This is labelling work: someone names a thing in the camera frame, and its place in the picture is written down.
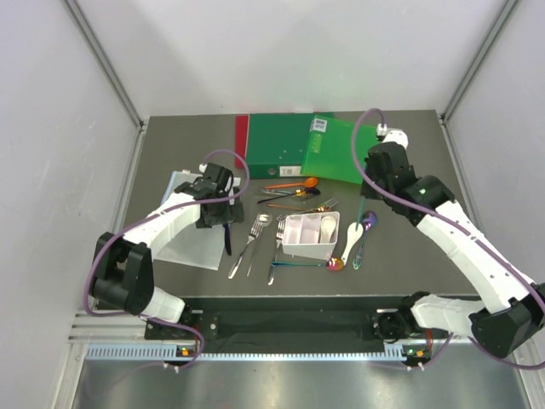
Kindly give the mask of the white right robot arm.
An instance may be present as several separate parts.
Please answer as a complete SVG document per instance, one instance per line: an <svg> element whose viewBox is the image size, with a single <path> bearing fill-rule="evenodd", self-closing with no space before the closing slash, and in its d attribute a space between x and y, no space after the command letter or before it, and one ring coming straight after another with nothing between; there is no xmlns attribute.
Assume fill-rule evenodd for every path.
<svg viewBox="0 0 545 409"><path fill-rule="evenodd" d="M543 329L544 286L497 251L440 179L416 176L402 130L380 124L376 139L364 160L362 195L383 201L431 239L479 295L468 301L418 291L398 306L399 330L407 337L447 331L471 338L495 358L508 357Z"/></svg>

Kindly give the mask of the iridescent spoon pink bowl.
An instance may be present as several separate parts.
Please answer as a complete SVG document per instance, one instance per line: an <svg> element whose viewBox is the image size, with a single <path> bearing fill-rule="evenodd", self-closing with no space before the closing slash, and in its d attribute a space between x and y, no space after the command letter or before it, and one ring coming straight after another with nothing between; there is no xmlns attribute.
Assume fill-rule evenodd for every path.
<svg viewBox="0 0 545 409"><path fill-rule="evenodd" d="M344 269L345 263L342 259L332 257L327 262L272 262L272 267L313 267L326 268L328 271L340 271Z"/></svg>

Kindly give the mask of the teal long-handled spoon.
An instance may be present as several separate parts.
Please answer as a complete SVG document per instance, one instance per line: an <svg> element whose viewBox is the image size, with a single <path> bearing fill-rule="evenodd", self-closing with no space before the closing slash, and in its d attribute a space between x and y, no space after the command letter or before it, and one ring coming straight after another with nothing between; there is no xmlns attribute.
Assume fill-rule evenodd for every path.
<svg viewBox="0 0 545 409"><path fill-rule="evenodd" d="M366 201L365 197L361 196L359 201L357 223L362 226L363 226L363 220L364 220L365 201Z"/></svg>

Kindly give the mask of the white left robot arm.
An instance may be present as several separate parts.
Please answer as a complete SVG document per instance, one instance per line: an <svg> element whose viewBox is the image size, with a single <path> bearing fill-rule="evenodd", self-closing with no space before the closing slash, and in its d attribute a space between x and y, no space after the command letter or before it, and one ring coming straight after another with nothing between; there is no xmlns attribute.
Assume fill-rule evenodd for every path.
<svg viewBox="0 0 545 409"><path fill-rule="evenodd" d="M180 232L213 228L244 219L240 188L231 170L203 164L194 181L185 181L145 219L97 240L88 295L134 316L162 320L173 337L187 336L193 318L186 304L154 284L154 257Z"/></svg>

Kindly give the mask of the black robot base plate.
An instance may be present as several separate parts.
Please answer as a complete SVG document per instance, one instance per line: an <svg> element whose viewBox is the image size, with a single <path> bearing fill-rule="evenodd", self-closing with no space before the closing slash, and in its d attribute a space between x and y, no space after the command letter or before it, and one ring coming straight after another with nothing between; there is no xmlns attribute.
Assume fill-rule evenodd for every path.
<svg viewBox="0 0 545 409"><path fill-rule="evenodd" d="M418 337L393 311L370 315L361 310L278 310L185 312L181 323L202 332L210 343L289 343L304 336L393 343Z"/></svg>

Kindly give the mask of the iridescent purple ornate spoon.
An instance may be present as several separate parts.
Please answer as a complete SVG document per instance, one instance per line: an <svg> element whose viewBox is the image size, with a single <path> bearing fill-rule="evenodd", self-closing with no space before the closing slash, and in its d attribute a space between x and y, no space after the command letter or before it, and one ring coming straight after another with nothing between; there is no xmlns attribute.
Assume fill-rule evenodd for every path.
<svg viewBox="0 0 545 409"><path fill-rule="evenodd" d="M353 259L353 269L358 270L361 268L362 260L364 256L364 244L367 240L369 231L377 224L378 218L374 211L367 210L362 217L360 218L362 225L364 227L363 234L361 236L361 242L359 244L358 251L356 256Z"/></svg>

